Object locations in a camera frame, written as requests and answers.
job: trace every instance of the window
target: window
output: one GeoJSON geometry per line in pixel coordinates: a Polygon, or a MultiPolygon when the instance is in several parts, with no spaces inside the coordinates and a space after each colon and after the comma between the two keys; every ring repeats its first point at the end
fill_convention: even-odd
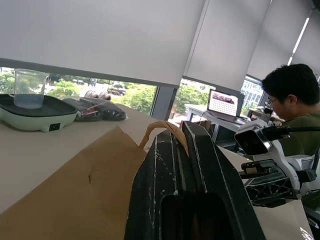
{"type": "MultiPolygon", "coordinates": [[[[210,89],[216,88],[197,81],[182,79],[168,121],[179,126],[181,121],[187,120],[189,109],[186,104],[203,105],[207,109],[210,89]]],[[[197,122],[200,119],[205,120],[203,117],[194,115],[191,121],[197,122]]]]}
{"type": "Polygon", "coordinates": [[[258,106],[264,91],[259,81],[254,79],[254,82],[251,82],[251,78],[248,77],[247,79],[246,77],[241,88],[241,93],[244,94],[241,114],[247,116],[249,109],[255,109],[258,106]]]}
{"type": "MultiPolygon", "coordinates": [[[[44,94],[56,98],[71,96],[110,98],[114,103],[123,104],[149,115],[156,88],[153,85],[132,82],[48,73],[44,94]]],[[[14,91],[15,70],[0,67],[0,93],[14,93],[14,91]]]]}

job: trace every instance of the laptop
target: laptop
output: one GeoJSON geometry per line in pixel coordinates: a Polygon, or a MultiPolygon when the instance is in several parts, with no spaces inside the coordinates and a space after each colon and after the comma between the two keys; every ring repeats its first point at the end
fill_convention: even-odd
{"type": "Polygon", "coordinates": [[[236,96],[210,89],[207,110],[218,119],[240,125],[245,123],[237,117],[238,97],[236,96]]]}

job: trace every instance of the black hair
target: black hair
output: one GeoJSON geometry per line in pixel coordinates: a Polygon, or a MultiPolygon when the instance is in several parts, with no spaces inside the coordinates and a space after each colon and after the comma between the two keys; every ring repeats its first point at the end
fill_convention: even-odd
{"type": "Polygon", "coordinates": [[[290,94],[306,105],[320,102],[316,76],[305,64],[282,65],[266,76],[262,81],[262,88],[281,103],[290,94]]]}

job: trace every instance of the white table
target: white table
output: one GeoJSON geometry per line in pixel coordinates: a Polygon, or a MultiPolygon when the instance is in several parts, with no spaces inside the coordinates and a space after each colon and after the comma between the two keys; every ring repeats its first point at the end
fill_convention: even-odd
{"type": "Polygon", "coordinates": [[[220,118],[216,118],[213,115],[211,115],[210,113],[206,112],[207,111],[207,106],[206,105],[195,105],[195,104],[185,104],[185,106],[187,108],[189,108],[188,113],[187,113],[187,120],[191,121],[193,115],[198,115],[198,116],[202,116],[203,118],[208,119],[209,121],[211,121],[212,123],[222,126],[226,129],[229,129],[233,132],[236,132],[239,127],[240,124],[236,124],[233,122],[228,122],[225,120],[222,120],[220,118]]]}
{"type": "MultiPolygon", "coordinates": [[[[155,119],[120,106],[128,119],[121,122],[75,122],[60,131],[48,133],[14,130],[0,124],[0,213],[28,194],[80,150],[115,126],[140,143],[148,124],[155,119]]],[[[155,129],[146,150],[163,129],[155,129]]],[[[221,148],[239,171],[247,159],[221,148]]],[[[254,208],[268,240],[302,240],[303,228],[311,233],[300,200],[276,208],[254,208]]]]}

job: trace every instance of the olive green shirt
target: olive green shirt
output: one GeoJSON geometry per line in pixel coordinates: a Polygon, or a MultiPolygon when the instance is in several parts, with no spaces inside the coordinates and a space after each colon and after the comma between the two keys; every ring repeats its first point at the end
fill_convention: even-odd
{"type": "MultiPolygon", "coordinates": [[[[294,127],[320,127],[320,112],[314,112],[295,117],[283,123],[283,126],[294,127]]],[[[320,131],[316,132],[292,132],[290,138],[279,140],[285,156],[309,155],[316,152],[320,144],[320,131]]],[[[320,207],[320,192],[308,194],[302,198],[304,205],[311,209],[320,207]]]]}

